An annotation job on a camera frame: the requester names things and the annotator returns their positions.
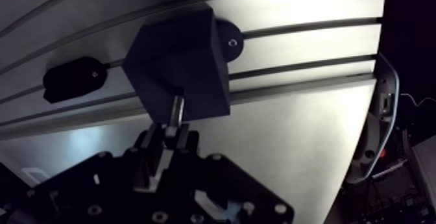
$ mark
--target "screw hole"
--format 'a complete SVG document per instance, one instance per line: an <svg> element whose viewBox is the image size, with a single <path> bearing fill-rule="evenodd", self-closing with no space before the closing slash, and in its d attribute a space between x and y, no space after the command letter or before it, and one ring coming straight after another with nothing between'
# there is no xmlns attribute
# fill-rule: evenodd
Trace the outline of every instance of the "screw hole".
<svg viewBox="0 0 436 224"><path fill-rule="evenodd" d="M231 39L230 41L228 41L228 45L230 47L235 47L237 45L237 41L234 39Z"/></svg>
<svg viewBox="0 0 436 224"><path fill-rule="evenodd" d="M372 151L372 150L365 151L365 157L367 157L367 158L374 158L374 156L376 156L374 151Z"/></svg>
<svg viewBox="0 0 436 224"><path fill-rule="evenodd" d="M156 211L151 216L151 219L155 223L165 223L168 220L168 215L165 212L163 212L163 211Z"/></svg>
<svg viewBox="0 0 436 224"><path fill-rule="evenodd" d="M201 214L193 214L191 216L191 222L194 224L201 224L204 221L204 216Z"/></svg>
<svg viewBox="0 0 436 224"><path fill-rule="evenodd" d="M103 212L103 209L99 205L91 205L88 208L88 214L90 216L98 216L101 212Z"/></svg>
<svg viewBox="0 0 436 224"><path fill-rule="evenodd" d="M274 210L278 214L285 214L286 213L286 206L279 204L279 205L276 205L274 207Z"/></svg>

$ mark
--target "wire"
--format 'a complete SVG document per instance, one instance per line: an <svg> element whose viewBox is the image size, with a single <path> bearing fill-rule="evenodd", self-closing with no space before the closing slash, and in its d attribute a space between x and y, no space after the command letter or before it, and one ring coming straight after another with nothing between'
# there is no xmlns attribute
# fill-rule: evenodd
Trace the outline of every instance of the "wire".
<svg viewBox="0 0 436 224"><path fill-rule="evenodd" d="M415 98L413 98L413 96L410 95L410 94L408 94L408 93L401 93L400 95L401 95L401 96L407 96L407 97L409 97L410 100L412 100L412 103L414 104L415 107L419 107L419 106L421 106L421 105L423 104L423 102L425 102L426 100L431 100L431 101L433 101L433 102L436 102L436 99L431 98L431 97L427 97L427 98L421 100L419 103L417 103L417 101L415 100Z"/></svg>

